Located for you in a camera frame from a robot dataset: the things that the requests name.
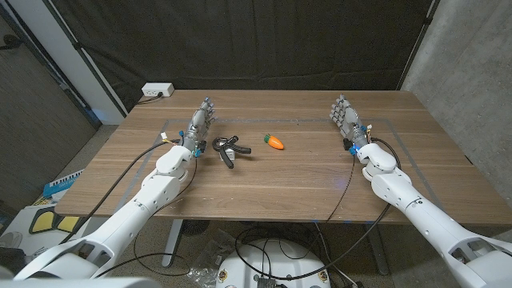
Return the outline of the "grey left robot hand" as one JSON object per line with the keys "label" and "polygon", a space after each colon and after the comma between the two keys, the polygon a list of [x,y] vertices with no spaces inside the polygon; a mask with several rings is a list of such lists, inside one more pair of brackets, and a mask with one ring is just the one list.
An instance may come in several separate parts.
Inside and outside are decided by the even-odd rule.
{"label": "grey left robot hand", "polygon": [[186,130],[182,133],[181,145],[187,148],[193,156],[198,157],[206,148],[206,137],[210,124],[214,121],[214,104],[210,98],[205,98],[194,112]]}

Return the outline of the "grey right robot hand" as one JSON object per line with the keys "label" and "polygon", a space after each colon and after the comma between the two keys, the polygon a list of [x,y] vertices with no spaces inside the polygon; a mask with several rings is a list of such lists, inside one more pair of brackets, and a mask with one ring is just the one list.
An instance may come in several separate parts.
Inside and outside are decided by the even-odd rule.
{"label": "grey right robot hand", "polygon": [[363,125],[357,111],[344,94],[340,94],[331,106],[330,119],[336,124],[343,136],[343,146],[352,155],[369,143],[367,128]]}

